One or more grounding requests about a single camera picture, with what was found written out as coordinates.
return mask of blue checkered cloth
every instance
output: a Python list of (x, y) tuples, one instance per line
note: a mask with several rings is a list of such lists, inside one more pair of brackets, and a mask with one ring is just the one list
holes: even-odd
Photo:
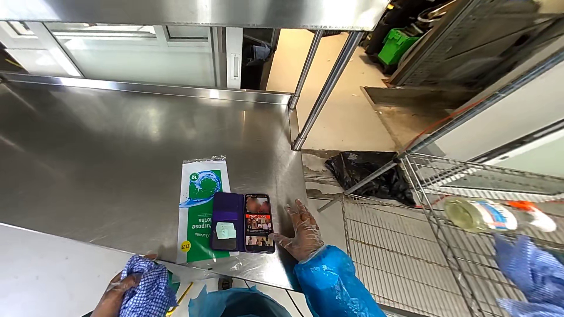
[(142, 274), (141, 281), (125, 292), (120, 317), (163, 317), (170, 307), (178, 306), (164, 265), (134, 255), (121, 272), (121, 279), (135, 273)]
[(498, 299), (512, 317), (563, 317), (564, 266), (539, 249), (527, 236), (515, 244), (495, 237), (496, 262), (503, 274), (523, 292), (528, 302)]

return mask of metal pipe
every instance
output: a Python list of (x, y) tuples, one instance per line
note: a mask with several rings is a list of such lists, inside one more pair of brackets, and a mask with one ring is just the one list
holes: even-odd
[[(370, 174), (369, 176), (367, 176), (366, 178), (364, 178), (360, 182), (356, 183), (354, 186), (352, 186), (351, 188), (346, 190), (343, 194), (350, 195), (354, 191), (359, 189), (360, 187), (363, 187), (364, 185), (368, 184), (371, 180), (373, 180), (373, 179), (377, 178), (378, 176), (382, 175), (383, 173), (389, 171), (390, 169), (392, 169), (394, 166), (396, 166), (398, 164), (396, 161), (397, 160), (391, 160), (388, 163), (384, 164), (384, 166), (377, 169), (376, 171), (374, 171), (372, 174)], [(318, 212), (322, 212), (323, 210), (326, 210), (327, 208), (329, 208), (331, 205), (333, 205), (334, 203), (336, 203), (338, 201), (339, 201), (339, 197), (334, 198), (332, 201), (330, 201), (330, 202), (326, 203), (325, 205), (321, 206), (321, 208), (318, 209)]]
[(341, 52), (339, 53), (339, 57), (337, 57), (337, 60), (335, 61), (335, 65), (333, 65), (333, 68), (329, 73), (329, 76), (327, 77), (327, 80), (325, 81), (325, 84), (323, 85), (323, 88), (321, 89), (321, 92), (319, 93), (319, 96), (315, 101), (313, 108), (311, 109), (310, 115), (307, 117), (306, 123), (304, 124), (302, 131), (299, 133), (298, 137), (295, 139), (294, 143), (292, 144), (292, 150), (299, 151), (302, 149), (302, 146), (306, 141), (307, 135), (310, 132), (311, 127), (313, 127), (315, 120), (317, 119), (319, 113), (321, 112), (321, 109), (323, 109), (325, 102), (327, 102), (327, 99), (329, 99), (329, 95), (331, 94), (331, 91), (333, 91), (333, 88), (335, 88), (335, 85), (337, 84), (339, 77), (345, 70), (345, 66), (347, 66), (347, 63), (349, 62), (351, 56), (353, 55), (354, 50), (356, 49), (358, 43), (360, 42), (360, 39), (362, 38), (362, 34), (363, 32), (361, 31), (351, 31), (349, 33), (349, 37), (347, 37), (347, 40), (343, 45)]
[(321, 37), (323, 36), (323, 30), (316, 30), (314, 34), (314, 39), (311, 40), (310, 50), (307, 52), (306, 62), (303, 64), (302, 73), (299, 75), (298, 85), (296, 85), (296, 90), (294, 95), (290, 98), (289, 108), (294, 110), (298, 104), (299, 95), (302, 92), (303, 84), (306, 82), (307, 73), (310, 71), (311, 63), (314, 61), (315, 52), (321, 42)]

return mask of steel shelf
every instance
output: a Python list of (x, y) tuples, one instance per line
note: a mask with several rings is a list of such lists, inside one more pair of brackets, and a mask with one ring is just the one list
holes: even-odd
[(494, 237), (444, 215), (447, 196), (537, 203), (555, 232), (524, 229), (542, 248), (564, 250), (564, 179), (421, 154), (401, 157), (417, 208), (347, 195), (347, 251), (375, 300), (404, 315), (508, 317), (497, 298), (525, 300), (494, 260)]

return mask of phone screen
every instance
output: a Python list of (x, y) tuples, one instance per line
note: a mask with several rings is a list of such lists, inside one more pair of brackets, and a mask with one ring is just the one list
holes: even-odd
[(270, 198), (264, 193), (245, 195), (245, 249), (249, 252), (273, 253), (272, 211)]

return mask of gloved hand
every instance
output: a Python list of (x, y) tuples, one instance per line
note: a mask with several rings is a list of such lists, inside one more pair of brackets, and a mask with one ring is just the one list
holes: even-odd
[[(148, 254), (145, 257), (154, 260), (157, 258), (157, 255)], [(90, 317), (118, 317), (125, 291), (139, 285), (140, 281), (141, 275), (136, 274), (131, 274), (121, 280), (121, 272), (119, 272), (109, 282), (108, 288), (106, 288)]]
[(299, 199), (296, 199), (295, 207), (288, 205), (286, 211), (294, 224), (295, 236), (288, 238), (281, 234), (270, 234), (269, 238), (288, 250), (296, 260), (300, 262), (308, 260), (325, 245), (321, 239), (319, 226)]

